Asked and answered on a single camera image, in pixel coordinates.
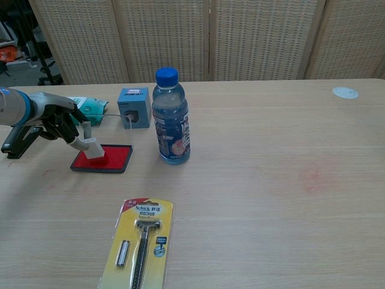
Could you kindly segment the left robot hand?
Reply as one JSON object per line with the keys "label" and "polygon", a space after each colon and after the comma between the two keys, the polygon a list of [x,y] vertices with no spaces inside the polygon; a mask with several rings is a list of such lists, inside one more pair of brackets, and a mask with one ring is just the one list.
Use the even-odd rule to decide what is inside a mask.
{"label": "left robot hand", "polygon": [[32,93],[29,97],[34,103],[34,114],[27,124],[44,127],[40,133],[43,138],[62,138],[78,151],[89,149],[85,140],[91,138],[91,123],[75,101],[45,92]]}

